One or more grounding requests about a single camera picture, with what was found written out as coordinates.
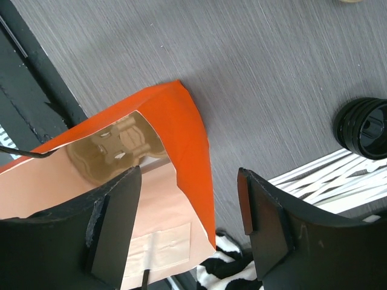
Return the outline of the single cardboard cup carrier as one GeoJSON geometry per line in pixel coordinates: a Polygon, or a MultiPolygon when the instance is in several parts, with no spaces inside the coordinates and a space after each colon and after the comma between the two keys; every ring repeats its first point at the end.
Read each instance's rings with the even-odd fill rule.
{"type": "Polygon", "coordinates": [[[146,157],[167,157],[160,137],[137,111],[67,145],[67,153],[81,175],[95,185],[140,165],[146,157]]]}

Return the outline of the cardboard cup carrier stack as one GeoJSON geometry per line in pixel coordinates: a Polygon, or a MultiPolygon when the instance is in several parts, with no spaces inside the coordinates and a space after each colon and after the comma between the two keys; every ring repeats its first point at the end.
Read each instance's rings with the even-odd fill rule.
{"type": "Polygon", "coordinates": [[[345,2],[345,3],[358,3],[361,2],[362,0],[339,0],[340,2],[345,2]]]}

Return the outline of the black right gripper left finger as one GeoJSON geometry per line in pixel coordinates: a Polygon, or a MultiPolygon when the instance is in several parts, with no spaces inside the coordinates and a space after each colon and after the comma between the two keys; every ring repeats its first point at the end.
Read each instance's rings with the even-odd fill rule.
{"type": "Polygon", "coordinates": [[[141,190],[132,167],[28,217],[1,220],[2,289],[120,289],[141,190]]]}

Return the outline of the orange paper bag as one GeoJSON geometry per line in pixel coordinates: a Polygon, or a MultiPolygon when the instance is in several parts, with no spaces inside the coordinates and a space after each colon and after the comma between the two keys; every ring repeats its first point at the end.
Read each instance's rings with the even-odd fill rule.
{"type": "Polygon", "coordinates": [[[167,157],[146,157],[120,289],[190,271],[215,252],[209,142],[200,113],[178,80],[145,88],[1,167],[1,220],[26,218],[96,189],[71,162],[67,145],[137,111],[167,157]]]}

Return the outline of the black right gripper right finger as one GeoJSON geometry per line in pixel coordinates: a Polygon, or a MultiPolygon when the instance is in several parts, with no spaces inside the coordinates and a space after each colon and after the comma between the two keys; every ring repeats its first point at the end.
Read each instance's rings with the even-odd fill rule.
{"type": "Polygon", "coordinates": [[[238,196],[265,289],[385,289],[386,220],[321,210],[239,169],[238,196]]]}

